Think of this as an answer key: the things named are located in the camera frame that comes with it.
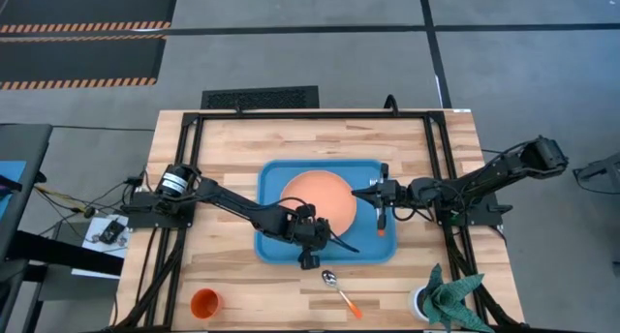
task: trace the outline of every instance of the wooden table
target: wooden table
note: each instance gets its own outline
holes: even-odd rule
[[[166,165],[174,162],[182,113],[160,113],[148,158],[153,187]],[[458,174],[481,167],[483,158],[472,114],[446,110],[446,119]],[[188,137],[185,158],[189,158],[192,137]],[[438,132],[435,138],[439,148]],[[390,174],[404,185],[432,175],[424,128],[417,119],[209,120],[201,141],[202,175],[251,199],[256,197],[258,172],[274,159],[376,159],[389,164]],[[443,175],[448,176],[444,167]],[[450,280],[444,236],[438,226],[420,217],[398,223],[397,228],[398,249],[389,262],[329,267],[363,311],[363,319],[356,319],[337,292],[323,283],[324,267],[301,271],[298,265],[261,262],[254,252],[250,224],[200,204],[185,243],[172,329],[428,327],[427,322],[410,314],[407,298],[412,289],[426,285],[436,263],[442,265],[444,277]],[[510,316],[523,320],[503,240],[488,227],[471,227],[470,231],[478,269],[485,274],[483,283]],[[134,306],[150,233],[140,230],[132,234],[118,286],[119,318]],[[158,235],[155,240],[144,288],[153,272]],[[162,288],[156,323],[163,319],[168,285]],[[224,309],[212,320],[193,318],[190,312],[190,299],[201,288],[213,288],[224,297]]]

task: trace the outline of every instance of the spoon with orange handle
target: spoon with orange handle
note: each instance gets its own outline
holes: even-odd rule
[[[351,311],[353,312],[353,315],[355,315],[356,318],[361,318],[361,310],[357,308],[356,304],[354,304],[345,295],[345,293],[340,290],[340,288],[338,288],[338,279],[336,278],[336,275],[329,270],[324,270],[323,273],[321,273],[321,277],[323,277],[323,281],[325,281],[328,286],[336,288],[338,293],[340,293],[340,295],[342,296],[342,299],[347,302],[347,305],[349,306],[349,309],[351,309]]]

